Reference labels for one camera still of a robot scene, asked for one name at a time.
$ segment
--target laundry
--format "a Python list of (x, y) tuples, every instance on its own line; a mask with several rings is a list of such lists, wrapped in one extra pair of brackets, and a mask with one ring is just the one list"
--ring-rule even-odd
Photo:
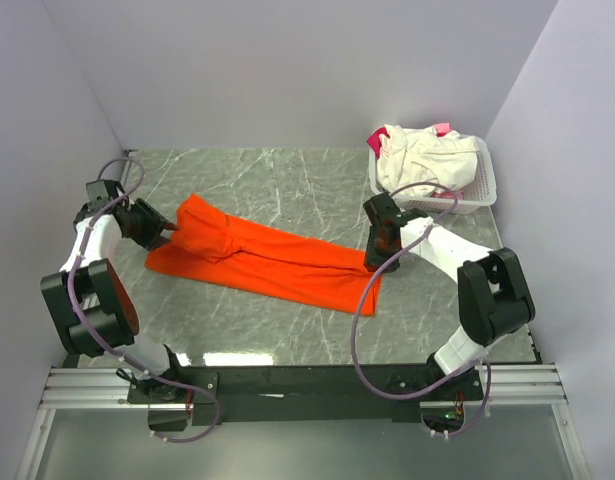
[[(474, 181), (478, 166), (476, 137), (437, 124), (422, 130), (385, 125), (367, 143), (376, 153), (376, 174), (380, 185), (394, 191), (414, 182), (435, 182), (461, 190)], [(407, 191), (413, 196), (439, 196), (430, 186)]]
[[(191, 195), (171, 243), (149, 253), (150, 270), (292, 302), (353, 313), (371, 274), (364, 252), (227, 215)], [(362, 308), (376, 311), (380, 281)]]

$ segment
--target white wall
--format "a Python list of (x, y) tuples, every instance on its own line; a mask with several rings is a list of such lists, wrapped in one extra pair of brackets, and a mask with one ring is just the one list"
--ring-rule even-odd
[(0, 0), (0, 479), (13, 478), (64, 357), (39, 282), (62, 264), (84, 183), (120, 147), (39, 0)]
[(615, 0), (560, 0), (487, 136), (496, 218), (599, 479), (615, 479)]
[(484, 136), (556, 0), (45, 0), (124, 147)]

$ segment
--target orange cloth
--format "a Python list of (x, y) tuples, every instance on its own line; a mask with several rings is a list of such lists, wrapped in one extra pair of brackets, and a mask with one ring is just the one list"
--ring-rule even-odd
[[(145, 267), (348, 313), (371, 277), (363, 252), (226, 215), (196, 195), (178, 208), (178, 226)], [(362, 315), (374, 314), (379, 291), (380, 279)]]

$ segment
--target marble tabletop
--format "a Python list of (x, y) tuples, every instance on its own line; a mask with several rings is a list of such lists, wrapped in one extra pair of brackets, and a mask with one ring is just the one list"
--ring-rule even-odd
[[(364, 250), (372, 195), (366, 149), (200, 149), (141, 151), (142, 197), (169, 219), (196, 193), (226, 213), (302, 236)], [(137, 178), (130, 169), (127, 184)], [(469, 241), (500, 246), (489, 208), (441, 224)], [(146, 252), (121, 242), (113, 259), (141, 330), (195, 365), (350, 363), (351, 315), (173, 278), (144, 268)], [(406, 255), (383, 279), (377, 314), (360, 322), (363, 363), (424, 362), (457, 328), (456, 284)], [(533, 362), (523, 328), (497, 344), (495, 362)], [(80, 366), (112, 366), (107, 357)]]

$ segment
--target white plastic basket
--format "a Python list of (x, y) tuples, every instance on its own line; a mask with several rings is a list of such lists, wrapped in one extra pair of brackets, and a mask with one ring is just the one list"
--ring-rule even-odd
[[(487, 144), (482, 139), (476, 137), (476, 142), (480, 150), (476, 177), (463, 189), (463, 199), (458, 201), (453, 211), (460, 215), (467, 215), (479, 207), (489, 207), (496, 202), (496, 179), (494, 178), (494, 167), (491, 164), (491, 155), (487, 150)], [(369, 186), (376, 194), (385, 191), (376, 179), (376, 155), (371, 148), (369, 149)], [(419, 208), (426, 212), (441, 212), (453, 202), (448, 198), (416, 197), (405, 193), (397, 194), (394, 201), (404, 210)]]

